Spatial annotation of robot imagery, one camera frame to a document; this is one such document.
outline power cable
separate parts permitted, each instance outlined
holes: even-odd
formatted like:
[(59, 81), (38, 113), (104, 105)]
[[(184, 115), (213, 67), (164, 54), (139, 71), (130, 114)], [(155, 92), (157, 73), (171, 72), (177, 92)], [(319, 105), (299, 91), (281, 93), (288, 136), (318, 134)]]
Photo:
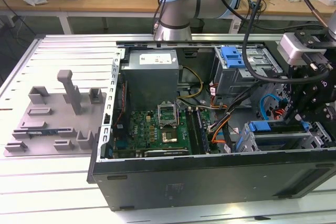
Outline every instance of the power cable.
[(23, 24), (25, 24), (25, 26), (28, 28), (29, 31), (31, 31), (32, 34), (36, 35), (36, 33), (26, 24), (26, 22), (19, 16), (16, 14), (16, 12), (7, 4), (7, 2), (5, 0), (2, 0), (4, 2), (4, 4), (7, 6), (7, 8), (15, 15), (17, 16)]

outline screw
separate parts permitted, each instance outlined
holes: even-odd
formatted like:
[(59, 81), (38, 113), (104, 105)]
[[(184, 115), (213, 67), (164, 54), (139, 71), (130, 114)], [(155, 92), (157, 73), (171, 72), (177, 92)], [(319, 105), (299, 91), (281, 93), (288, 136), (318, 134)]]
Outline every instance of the screw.
[(312, 70), (314, 70), (314, 71), (317, 71), (317, 70), (318, 70), (318, 67), (317, 67), (314, 63), (311, 63), (309, 66), (310, 66), (310, 67), (312, 68)]

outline blue box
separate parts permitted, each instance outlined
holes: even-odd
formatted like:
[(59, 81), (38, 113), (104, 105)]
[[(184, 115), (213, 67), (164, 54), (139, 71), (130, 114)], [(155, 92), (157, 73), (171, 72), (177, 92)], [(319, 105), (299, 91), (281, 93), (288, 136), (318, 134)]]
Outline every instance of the blue box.
[(245, 68), (242, 54), (235, 47), (221, 47), (222, 57), (226, 61), (227, 68)]

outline yellow wire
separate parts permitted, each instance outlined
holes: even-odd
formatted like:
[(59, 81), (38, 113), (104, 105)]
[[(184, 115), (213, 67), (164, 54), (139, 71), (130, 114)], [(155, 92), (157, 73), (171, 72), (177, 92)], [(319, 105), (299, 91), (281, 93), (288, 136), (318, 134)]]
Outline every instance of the yellow wire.
[(198, 75), (194, 70), (192, 70), (191, 68), (186, 67), (186, 66), (183, 66), (183, 68), (186, 68), (186, 69), (188, 69), (191, 73), (193, 73), (193, 74), (198, 78), (198, 80), (200, 81), (201, 86), (200, 86), (200, 89), (199, 89), (195, 94), (182, 95), (182, 96), (177, 97), (177, 98), (192, 98), (192, 97), (195, 97), (195, 96), (197, 96), (198, 94), (201, 93), (201, 91), (202, 91), (202, 89), (203, 89), (203, 81), (201, 80), (201, 78), (199, 77), (199, 75)]

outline expansion slot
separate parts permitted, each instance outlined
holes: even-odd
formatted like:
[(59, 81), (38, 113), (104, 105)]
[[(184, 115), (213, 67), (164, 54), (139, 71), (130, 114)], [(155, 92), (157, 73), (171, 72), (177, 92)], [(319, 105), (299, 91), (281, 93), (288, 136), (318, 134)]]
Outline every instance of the expansion slot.
[(201, 133), (201, 138), (202, 138), (204, 151), (208, 153), (210, 151), (209, 142), (208, 142), (208, 139), (205, 135), (205, 130), (203, 128), (201, 113), (199, 112), (199, 110), (194, 111), (194, 113), (196, 113), (196, 115), (197, 115), (197, 125), (198, 125), (199, 131)]
[(196, 132), (196, 139), (198, 144), (198, 149), (200, 154), (205, 154), (208, 151), (208, 147), (205, 147), (204, 142), (206, 141), (205, 132), (202, 125), (202, 120), (199, 120), (199, 111), (194, 110), (192, 112), (193, 121), (194, 121), (194, 130)]
[(188, 129), (188, 135), (190, 139), (191, 152), (192, 154), (197, 155), (197, 154), (200, 154), (200, 149), (198, 146), (196, 132), (194, 130), (193, 117), (191, 113), (192, 113), (191, 111), (189, 111), (188, 109), (185, 109), (185, 118), (187, 121), (187, 129)]

